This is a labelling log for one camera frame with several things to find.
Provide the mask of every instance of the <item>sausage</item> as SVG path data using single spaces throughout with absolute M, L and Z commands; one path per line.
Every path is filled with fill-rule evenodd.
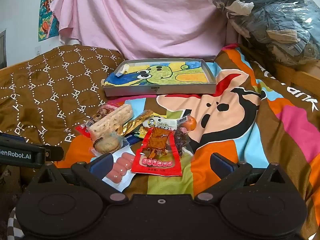
M 121 157 L 125 158 L 126 160 L 128 160 L 129 162 L 133 163 L 134 160 L 134 155 L 130 154 L 130 153 L 123 153 L 121 155 Z
M 118 158 L 116 162 L 124 166 L 127 170 L 130 170 L 132 167 L 132 163 L 125 158 Z
M 119 172 L 115 170 L 111 170 L 107 175 L 106 178 L 110 179 L 113 183 L 120 183 L 122 180 L 122 176 L 119 174 Z
M 121 176 L 124 176 L 127 174 L 127 169 L 119 163 L 114 163 L 112 169 L 120 173 Z

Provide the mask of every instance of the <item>pink bed sheet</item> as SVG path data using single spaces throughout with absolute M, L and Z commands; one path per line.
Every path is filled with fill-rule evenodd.
M 237 42 L 209 0 L 54 0 L 51 9 L 61 36 L 127 59 L 210 57 Z

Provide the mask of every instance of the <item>cartoon poster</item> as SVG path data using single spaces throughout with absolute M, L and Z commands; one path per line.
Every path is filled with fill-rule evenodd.
M 126 64 L 120 76 L 112 73 L 105 80 L 105 85 L 137 86 L 152 84 L 199 84 L 208 83 L 201 62 L 148 62 Z
M 50 9 L 52 2 L 53 0 L 41 0 L 39 13 L 39 41 L 59 35 L 59 22 Z

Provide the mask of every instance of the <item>screw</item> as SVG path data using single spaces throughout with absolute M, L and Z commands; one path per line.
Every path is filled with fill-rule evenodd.
M 110 195 L 110 199 L 113 201 L 122 201 L 125 199 L 125 195 L 122 193 L 113 193 Z
M 166 203 L 166 201 L 165 201 L 164 199 L 159 199 L 159 200 L 158 200 L 158 203 L 159 203 L 159 204 L 164 204 L 164 203 Z
M 213 199 L 213 195 L 207 192 L 200 193 L 197 197 L 203 201 L 209 201 Z

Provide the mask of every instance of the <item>white wall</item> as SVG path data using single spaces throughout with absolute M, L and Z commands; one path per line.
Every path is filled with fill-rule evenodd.
M 59 38 L 38 41 L 40 0 L 0 0 L 0 33 L 6 30 L 7 66 L 36 57 L 61 46 Z

